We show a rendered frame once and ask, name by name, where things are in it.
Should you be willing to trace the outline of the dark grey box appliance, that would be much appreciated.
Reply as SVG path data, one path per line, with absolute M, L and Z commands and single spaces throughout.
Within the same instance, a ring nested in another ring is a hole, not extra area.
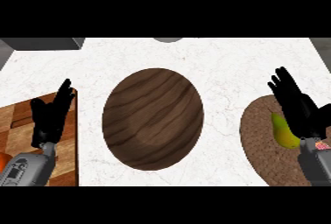
M 79 50 L 85 38 L 2 38 L 18 51 Z

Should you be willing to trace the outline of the brown round woven placemat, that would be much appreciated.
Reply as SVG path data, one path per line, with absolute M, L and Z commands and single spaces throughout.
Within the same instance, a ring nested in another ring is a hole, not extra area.
M 297 161 L 300 147 L 287 149 L 275 141 L 272 113 L 284 117 L 272 94 L 258 98 L 243 112 L 240 133 L 247 159 L 269 186 L 311 186 Z

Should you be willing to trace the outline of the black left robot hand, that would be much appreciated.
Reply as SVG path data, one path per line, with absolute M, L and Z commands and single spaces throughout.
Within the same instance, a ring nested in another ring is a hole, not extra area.
M 46 142 L 54 144 L 60 142 L 74 97 L 71 80 L 65 79 L 51 103 L 46 103 L 40 98 L 32 100 L 30 106 L 36 124 L 32 140 L 34 148 L 39 148 Z

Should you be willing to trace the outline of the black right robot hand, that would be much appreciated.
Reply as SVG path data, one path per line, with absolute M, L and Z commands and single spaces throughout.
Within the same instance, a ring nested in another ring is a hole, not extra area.
M 287 69 L 275 69 L 275 75 L 268 82 L 275 99 L 284 111 L 293 134 L 302 138 L 327 139 L 327 128 L 331 126 L 331 103 L 318 107 L 311 96 L 305 94 Z

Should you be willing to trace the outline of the checkered wooden cutting board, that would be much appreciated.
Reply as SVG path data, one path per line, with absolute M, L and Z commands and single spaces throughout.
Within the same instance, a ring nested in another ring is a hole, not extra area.
M 67 113 L 65 128 L 57 144 L 57 167 L 46 183 L 48 186 L 79 185 L 79 112 L 77 100 L 73 100 Z M 0 154 L 12 157 L 21 152 L 40 154 L 32 147 L 34 122 L 30 101 L 0 107 Z

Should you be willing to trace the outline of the brown wooden bowl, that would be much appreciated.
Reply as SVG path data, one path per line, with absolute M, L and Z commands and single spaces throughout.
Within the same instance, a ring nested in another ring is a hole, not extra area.
M 182 161 L 203 132 L 203 99 L 166 68 L 133 73 L 116 86 L 102 114 L 108 149 L 131 168 L 157 171 Z

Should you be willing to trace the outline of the green yellow pear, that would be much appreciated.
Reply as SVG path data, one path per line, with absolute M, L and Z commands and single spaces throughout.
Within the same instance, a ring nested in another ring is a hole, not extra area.
M 274 139 L 287 149 L 295 149 L 300 145 L 300 138 L 293 134 L 286 119 L 272 113 Z

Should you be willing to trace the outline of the orange round fruit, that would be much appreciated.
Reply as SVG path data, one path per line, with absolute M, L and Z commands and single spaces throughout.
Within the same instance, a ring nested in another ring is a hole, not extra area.
M 3 172 L 3 169 L 6 168 L 6 164 L 9 163 L 12 158 L 14 157 L 9 154 L 0 152 L 0 173 Z

